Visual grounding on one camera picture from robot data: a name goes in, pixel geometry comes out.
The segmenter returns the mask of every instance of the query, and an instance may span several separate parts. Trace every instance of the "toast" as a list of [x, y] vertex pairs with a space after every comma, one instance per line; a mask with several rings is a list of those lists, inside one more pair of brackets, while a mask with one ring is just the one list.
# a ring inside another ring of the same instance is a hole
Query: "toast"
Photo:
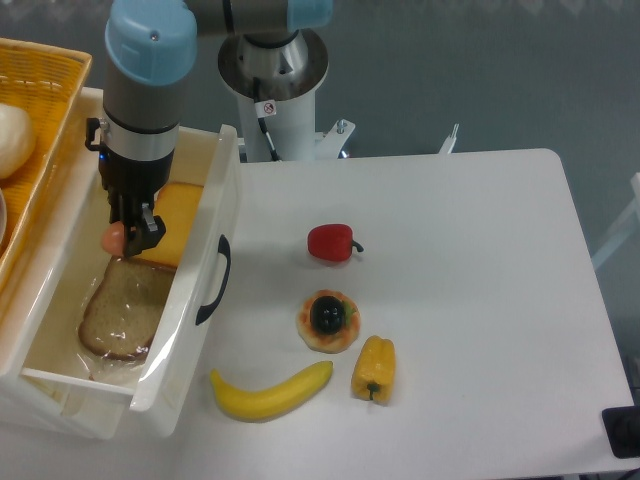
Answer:
[[78, 327], [84, 347], [113, 360], [145, 358], [175, 270], [113, 257]]

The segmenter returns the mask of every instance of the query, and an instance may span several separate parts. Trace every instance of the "egg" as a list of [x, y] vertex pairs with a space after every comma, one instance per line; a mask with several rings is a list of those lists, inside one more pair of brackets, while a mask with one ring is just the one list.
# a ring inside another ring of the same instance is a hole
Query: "egg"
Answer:
[[36, 134], [29, 114], [0, 103], [0, 179], [10, 177], [29, 159]]
[[102, 249], [114, 257], [124, 255], [124, 225], [122, 222], [115, 222], [102, 234], [100, 241]]

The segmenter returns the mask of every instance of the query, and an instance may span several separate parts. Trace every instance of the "red bell pepper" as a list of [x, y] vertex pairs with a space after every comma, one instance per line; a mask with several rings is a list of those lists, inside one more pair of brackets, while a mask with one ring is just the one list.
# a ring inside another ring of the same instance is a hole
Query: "red bell pepper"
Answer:
[[364, 252], [364, 248], [353, 240], [349, 225], [333, 223], [320, 225], [309, 232], [307, 248], [314, 257], [330, 262], [344, 262], [351, 256], [353, 248]]

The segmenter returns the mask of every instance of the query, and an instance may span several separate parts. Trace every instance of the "banana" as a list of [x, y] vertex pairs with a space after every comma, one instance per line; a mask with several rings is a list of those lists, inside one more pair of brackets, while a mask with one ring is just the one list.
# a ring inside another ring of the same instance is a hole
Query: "banana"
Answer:
[[284, 382], [260, 391], [246, 391], [225, 382], [217, 370], [209, 378], [218, 406], [239, 420], [280, 416], [302, 405], [322, 389], [333, 373], [333, 362], [314, 363]]

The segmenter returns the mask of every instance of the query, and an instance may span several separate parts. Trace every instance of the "white drawer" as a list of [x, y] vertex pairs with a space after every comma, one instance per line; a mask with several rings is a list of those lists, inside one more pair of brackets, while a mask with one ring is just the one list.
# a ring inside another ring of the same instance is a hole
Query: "white drawer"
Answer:
[[191, 234], [146, 360], [106, 362], [83, 351], [76, 331], [87, 292], [111, 258], [99, 246], [109, 207], [97, 156], [84, 151], [81, 137], [101, 103], [101, 91], [84, 90], [66, 133], [78, 151], [58, 161], [46, 211], [0, 296], [0, 396], [47, 428], [110, 438], [128, 409], [166, 436], [209, 327], [201, 306], [221, 296], [229, 273], [240, 198], [237, 134], [227, 126], [219, 134], [180, 130], [169, 181], [204, 185]]

